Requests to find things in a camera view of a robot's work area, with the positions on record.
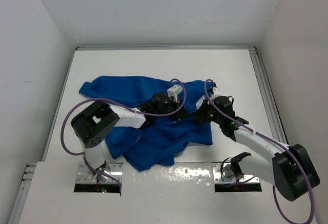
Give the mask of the blue zip jacket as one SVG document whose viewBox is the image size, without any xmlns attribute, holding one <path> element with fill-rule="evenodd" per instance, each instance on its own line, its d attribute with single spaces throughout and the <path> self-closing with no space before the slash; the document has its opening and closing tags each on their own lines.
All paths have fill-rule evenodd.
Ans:
<svg viewBox="0 0 328 224">
<path fill-rule="evenodd" d="M 148 101 L 156 92 L 166 92 L 167 80 L 144 76 L 100 76 L 85 82 L 79 93 L 88 98 L 108 98 L 129 108 L 136 108 Z M 202 146 L 213 144 L 210 124 L 199 123 L 193 118 L 173 121 L 158 118 L 146 129 L 114 128 L 105 139 L 112 158 L 121 155 L 139 171 L 153 165 L 171 166 L 174 156 L 189 143 Z"/>
</svg>

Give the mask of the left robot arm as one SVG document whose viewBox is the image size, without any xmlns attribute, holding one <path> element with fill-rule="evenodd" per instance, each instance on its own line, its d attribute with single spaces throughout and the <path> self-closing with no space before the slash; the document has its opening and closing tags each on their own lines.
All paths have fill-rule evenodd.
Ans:
<svg viewBox="0 0 328 224">
<path fill-rule="evenodd" d="M 72 119 L 71 127 L 81 142 L 82 156 L 94 178 L 110 177 L 100 144 L 113 128 L 145 129 L 158 118 L 181 121 L 191 117 L 183 107 L 185 100 L 178 98 L 173 91 L 157 92 L 150 100 L 133 109 L 104 98 L 92 100 L 91 105 Z"/>
</svg>

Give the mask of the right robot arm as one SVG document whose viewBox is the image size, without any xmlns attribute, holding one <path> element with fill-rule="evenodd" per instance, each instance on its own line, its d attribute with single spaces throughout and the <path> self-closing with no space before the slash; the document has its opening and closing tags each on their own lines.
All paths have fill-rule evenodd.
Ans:
<svg viewBox="0 0 328 224">
<path fill-rule="evenodd" d="M 320 178 L 303 146 L 289 146 L 281 142 L 275 144 L 258 135 L 254 129 L 247 129 L 249 122 L 235 115 L 230 97 L 218 96 L 213 101 L 202 97 L 196 104 L 193 116 L 200 123 L 218 124 L 226 137 L 259 155 L 256 157 L 250 152 L 242 152 L 232 157 L 229 165 L 220 169 L 225 178 L 241 179 L 245 174 L 253 175 L 273 185 L 289 201 L 308 192 L 307 181 L 312 188 L 320 184 Z"/>
</svg>

